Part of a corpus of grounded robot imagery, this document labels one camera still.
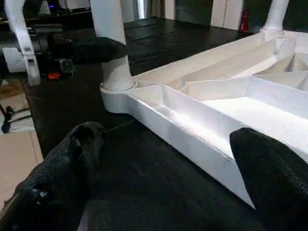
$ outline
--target black cable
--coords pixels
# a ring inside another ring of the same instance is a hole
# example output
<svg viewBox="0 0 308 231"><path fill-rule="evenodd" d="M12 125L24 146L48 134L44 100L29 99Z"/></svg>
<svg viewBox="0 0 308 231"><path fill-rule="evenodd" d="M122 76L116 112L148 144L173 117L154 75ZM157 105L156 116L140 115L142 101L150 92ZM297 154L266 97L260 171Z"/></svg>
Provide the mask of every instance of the black cable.
<svg viewBox="0 0 308 231"><path fill-rule="evenodd" d="M2 86L2 83L3 83L3 79L0 76L0 87ZM22 113L22 112L25 112L25 111L28 111L28 110L29 110L29 108L24 108L24 109L21 109L21 110L18 110L18 111L14 111L14 109L12 109L12 107L10 107L10 106L7 106L6 109L4 109L3 106L0 103L0 111L4 116L4 122L1 126L2 132L4 134L10 132L12 123L23 120L23 119L30 118L31 117L30 115L26 115L24 117L12 120L13 116L17 115L18 113Z"/></svg>

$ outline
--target white panel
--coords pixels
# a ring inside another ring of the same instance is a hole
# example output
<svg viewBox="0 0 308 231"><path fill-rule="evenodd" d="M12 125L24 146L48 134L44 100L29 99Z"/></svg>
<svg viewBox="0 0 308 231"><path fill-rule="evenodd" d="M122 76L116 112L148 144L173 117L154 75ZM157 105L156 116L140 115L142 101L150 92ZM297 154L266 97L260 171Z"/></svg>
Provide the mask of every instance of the white panel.
<svg viewBox="0 0 308 231"><path fill-rule="evenodd" d="M227 0L213 0L211 26L223 27Z"/></svg>
<svg viewBox="0 0 308 231"><path fill-rule="evenodd" d="M224 17L223 27L238 30L241 23L243 0L227 0L226 14Z"/></svg>
<svg viewBox="0 0 308 231"><path fill-rule="evenodd" d="M165 18L175 19L175 0L165 0Z"/></svg>

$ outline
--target tile floor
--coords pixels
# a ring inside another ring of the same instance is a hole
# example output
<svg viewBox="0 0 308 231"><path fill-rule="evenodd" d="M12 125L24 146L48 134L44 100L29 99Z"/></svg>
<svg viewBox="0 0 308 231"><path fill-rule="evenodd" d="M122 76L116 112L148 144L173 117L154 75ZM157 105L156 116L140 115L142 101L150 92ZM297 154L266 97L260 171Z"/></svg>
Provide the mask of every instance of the tile floor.
<svg viewBox="0 0 308 231"><path fill-rule="evenodd" d="M4 91L7 85L2 84L1 87L0 102L4 108L11 106L17 111L29 107L21 86L15 85L11 88L12 95L7 96ZM14 116L14 119L27 115L30 115L29 111ZM0 113L0 126L3 121L4 116ZM13 123L8 134L3 134L0 130L0 209L3 201L11 197L16 185L42 161L32 118Z"/></svg>
<svg viewBox="0 0 308 231"><path fill-rule="evenodd" d="M0 208L43 157L36 132L11 132L0 136Z"/></svg>

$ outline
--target red object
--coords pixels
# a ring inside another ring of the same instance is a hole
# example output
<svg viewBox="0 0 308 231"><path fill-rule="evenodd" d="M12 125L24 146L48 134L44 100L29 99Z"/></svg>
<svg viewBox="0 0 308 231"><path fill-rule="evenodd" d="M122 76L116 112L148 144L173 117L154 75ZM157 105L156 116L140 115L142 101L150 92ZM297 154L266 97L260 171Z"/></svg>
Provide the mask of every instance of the red object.
<svg viewBox="0 0 308 231"><path fill-rule="evenodd" d="M48 79L60 79L60 73L58 72L49 73Z"/></svg>
<svg viewBox="0 0 308 231"><path fill-rule="evenodd" d="M248 17L249 17L249 11L244 9L239 31L243 32L249 31Z"/></svg>

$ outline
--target white vertical tube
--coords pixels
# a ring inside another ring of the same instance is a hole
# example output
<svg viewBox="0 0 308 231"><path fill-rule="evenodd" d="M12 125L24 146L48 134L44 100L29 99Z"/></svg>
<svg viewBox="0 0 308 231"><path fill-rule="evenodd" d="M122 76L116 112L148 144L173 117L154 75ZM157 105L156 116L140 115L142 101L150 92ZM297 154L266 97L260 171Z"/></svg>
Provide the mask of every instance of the white vertical tube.
<svg viewBox="0 0 308 231"><path fill-rule="evenodd" d="M96 35L126 44L120 0L90 0ZM128 57L103 64L103 89L125 91L134 86Z"/></svg>
<svg viewBox="0 0 308 231"><path fill-rule="evenodd" d="M270 6L268 19L263 30L282 31L282 23L287 11L289 0L273 0Z"/></svg>

